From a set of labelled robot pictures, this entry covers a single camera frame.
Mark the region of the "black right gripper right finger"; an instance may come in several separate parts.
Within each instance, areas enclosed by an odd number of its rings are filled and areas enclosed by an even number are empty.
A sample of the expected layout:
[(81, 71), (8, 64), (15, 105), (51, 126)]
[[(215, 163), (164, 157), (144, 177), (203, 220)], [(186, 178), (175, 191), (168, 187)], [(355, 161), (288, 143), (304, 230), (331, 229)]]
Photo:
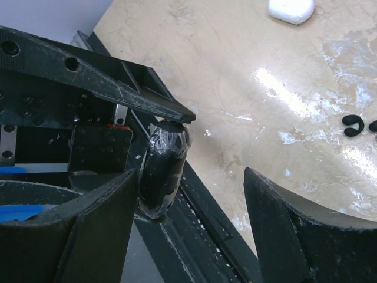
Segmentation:
[(247, 167), (263, 282), (376, 282), (376, 222), (326, 208)]

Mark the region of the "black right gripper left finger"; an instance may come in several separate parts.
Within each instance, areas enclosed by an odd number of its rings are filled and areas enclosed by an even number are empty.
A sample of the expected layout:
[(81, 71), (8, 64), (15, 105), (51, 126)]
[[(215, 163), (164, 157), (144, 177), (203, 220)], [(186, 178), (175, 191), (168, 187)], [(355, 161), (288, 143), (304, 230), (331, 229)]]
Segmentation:
[(1, 181), (1, 204), (48, 204), (1, 223), (2, 282), (120, 282), (137, 198), (128, 170), (85, 192)]

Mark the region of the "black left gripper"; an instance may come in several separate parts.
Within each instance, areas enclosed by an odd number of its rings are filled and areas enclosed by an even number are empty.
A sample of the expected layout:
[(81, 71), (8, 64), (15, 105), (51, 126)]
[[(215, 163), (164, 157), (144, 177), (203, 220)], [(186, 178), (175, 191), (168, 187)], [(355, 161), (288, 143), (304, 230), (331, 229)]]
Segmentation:
[(65, 184), (130, 170), (122, 106), (178, 123), (196, 115), (144, 65), (1, 27), (1, 179)]

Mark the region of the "white earbud charging case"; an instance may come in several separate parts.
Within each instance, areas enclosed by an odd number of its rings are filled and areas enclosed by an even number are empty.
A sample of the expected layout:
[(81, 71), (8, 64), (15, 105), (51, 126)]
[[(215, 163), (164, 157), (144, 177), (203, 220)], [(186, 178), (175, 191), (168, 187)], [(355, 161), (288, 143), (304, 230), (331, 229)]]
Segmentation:
[(269, 15), (281, 21), (299, 25), (306, 22), (315, 10), (314, 0), (269, 0)]

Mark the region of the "black earbud charging case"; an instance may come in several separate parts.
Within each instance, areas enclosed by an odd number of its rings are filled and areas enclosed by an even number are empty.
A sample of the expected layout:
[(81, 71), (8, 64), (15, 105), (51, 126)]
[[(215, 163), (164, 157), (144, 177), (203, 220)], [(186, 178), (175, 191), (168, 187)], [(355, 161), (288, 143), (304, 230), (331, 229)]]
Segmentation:
[(139, 174), (138, 206), (149, 219), (162, 218), (173, 204), (190, 148), (189, 130), (162, 120), (151, 125)]

